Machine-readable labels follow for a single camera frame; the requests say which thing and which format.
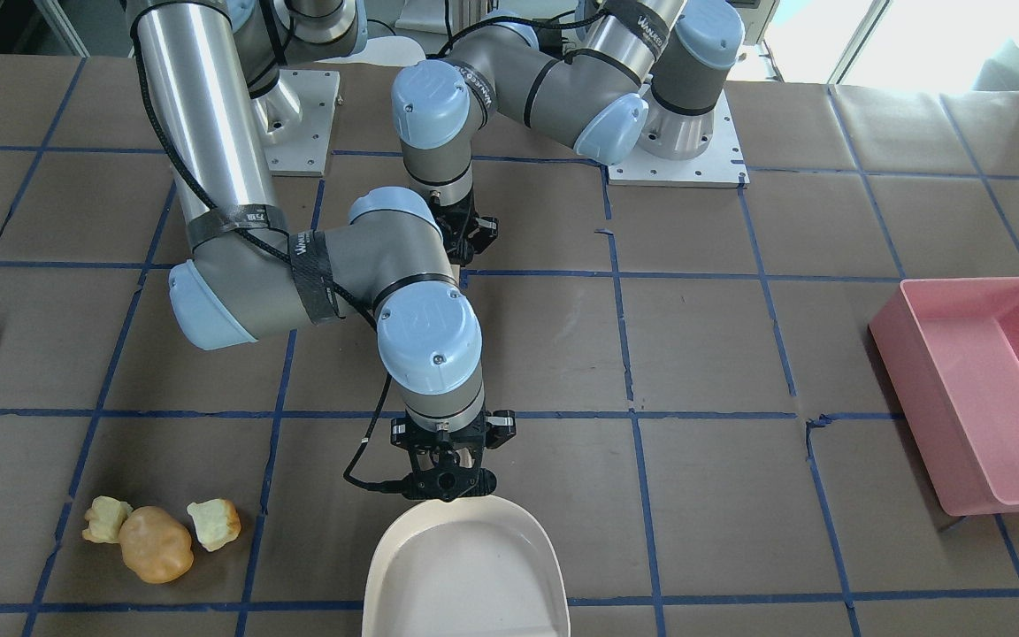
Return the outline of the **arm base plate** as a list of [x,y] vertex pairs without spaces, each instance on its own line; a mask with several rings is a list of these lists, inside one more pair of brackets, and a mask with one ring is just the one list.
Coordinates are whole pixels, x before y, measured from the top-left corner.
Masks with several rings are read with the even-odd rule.
[[251,102],[272,174],[325,176],[340,84],[336,70],[280,69],[278,83]]
[[731,105],[725,92],[718,97],[712,116],[712,134],[704,150],[693,158],[654,156],[634,148],[623,162],[607,168],[615,185],[656,187],[746,187],[751,182],[739,132],[733,124]]

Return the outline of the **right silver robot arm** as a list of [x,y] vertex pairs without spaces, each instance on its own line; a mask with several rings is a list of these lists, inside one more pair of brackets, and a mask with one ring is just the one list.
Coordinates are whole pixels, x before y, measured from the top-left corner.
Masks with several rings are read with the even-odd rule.
[[173,313],[203,350],[360,316],[372,328],[405,412],[391,441],[410,472],[396,480],[343,477],[413,501],[492,495],[484,452],[513,438],[513,411],[486,407],[482,333],[458,289],[427,203],[379,187],[329,231],[287,229],[224,1],[122,4],[149,122],[185,190],[193,255],[169,274]]

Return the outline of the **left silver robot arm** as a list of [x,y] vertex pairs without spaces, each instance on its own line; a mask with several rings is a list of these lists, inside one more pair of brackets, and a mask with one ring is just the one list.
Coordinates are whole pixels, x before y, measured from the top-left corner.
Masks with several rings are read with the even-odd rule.
[[496,221],[476,211],[471,170],[472,137],[493,113],[602,165],[636,148],[690,161],[712,140],[747,36],[731,4],[605,1],[579,11],[586,37],[561,57],[540,48],[541,23],[494,11],[394,79],[405,169],[453,265],[468,265],[498,235]]

